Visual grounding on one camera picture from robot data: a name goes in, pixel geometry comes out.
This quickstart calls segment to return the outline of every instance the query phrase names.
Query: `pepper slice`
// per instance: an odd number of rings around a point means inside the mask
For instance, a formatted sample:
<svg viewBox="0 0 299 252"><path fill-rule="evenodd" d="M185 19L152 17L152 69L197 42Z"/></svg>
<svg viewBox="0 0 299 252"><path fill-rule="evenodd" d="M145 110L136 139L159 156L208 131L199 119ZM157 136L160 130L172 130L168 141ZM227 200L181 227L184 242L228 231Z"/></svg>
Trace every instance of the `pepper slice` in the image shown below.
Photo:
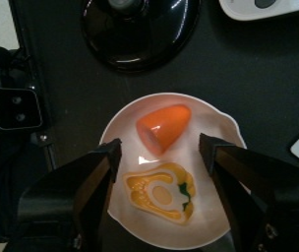
<svg viewBox="0 0 299 252"><path fill-rule="evenodd" d="M143 172L123 175L131 204L164 219L184 224L193 211L193 180L184 168L173 162Z"/></svg>

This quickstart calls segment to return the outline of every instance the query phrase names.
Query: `orange vegetable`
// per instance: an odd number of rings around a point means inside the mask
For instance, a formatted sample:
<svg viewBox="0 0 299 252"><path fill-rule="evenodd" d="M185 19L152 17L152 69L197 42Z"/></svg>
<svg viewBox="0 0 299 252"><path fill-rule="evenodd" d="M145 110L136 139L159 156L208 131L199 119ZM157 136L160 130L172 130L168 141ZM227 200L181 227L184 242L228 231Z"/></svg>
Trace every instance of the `orange vegetable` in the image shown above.
<svg viewBox="0 0 299 252"><path fill-rule="evenodd" d="M185 130L191 111L184 105L164 107L136 121L136 131L148 151L161 155Z"/></svg>

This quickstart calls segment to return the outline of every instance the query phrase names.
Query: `black electronic device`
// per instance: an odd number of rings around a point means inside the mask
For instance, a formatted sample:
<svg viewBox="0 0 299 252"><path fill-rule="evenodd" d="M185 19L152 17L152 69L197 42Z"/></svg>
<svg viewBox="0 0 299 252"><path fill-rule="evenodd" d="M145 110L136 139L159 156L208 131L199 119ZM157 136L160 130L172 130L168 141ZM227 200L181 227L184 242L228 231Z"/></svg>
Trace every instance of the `black electronic device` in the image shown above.
<svg viewBox="0 0 299 252"><path fill-rule="evenodd" d="M185 45L200 1L93 0L84 6L82 32L94 55L117 71L139 72Z"/></svg>
<svg viewBox="0 0 299 252"><path fill-rule="evenodd" d="M0 135L37 131L42 125L41 111L34 90L21 87L11 70L20 63L11 53L0 47Z"/></svg>

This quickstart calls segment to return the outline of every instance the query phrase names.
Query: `black surface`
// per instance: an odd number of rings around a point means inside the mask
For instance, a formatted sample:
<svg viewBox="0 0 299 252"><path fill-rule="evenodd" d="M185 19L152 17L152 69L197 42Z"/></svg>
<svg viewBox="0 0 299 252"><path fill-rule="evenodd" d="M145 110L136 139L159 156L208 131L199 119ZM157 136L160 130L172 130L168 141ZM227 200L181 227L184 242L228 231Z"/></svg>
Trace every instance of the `black surface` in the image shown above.
<svg viewBox="0 0 299 252"><path fill-rule="evenodd" d="M193 34L175 59L151 72L121 75L85 45L80 1L10 2L20 43L34 58L57 166L93 149L131 101L159 92L209 102L236 119L251 150L299 165L288 151L299 138L299 15L240 23L216 0L203 1ZM120 233L117 251L129 251L123 239L140 241L112 225Z"/></svg>

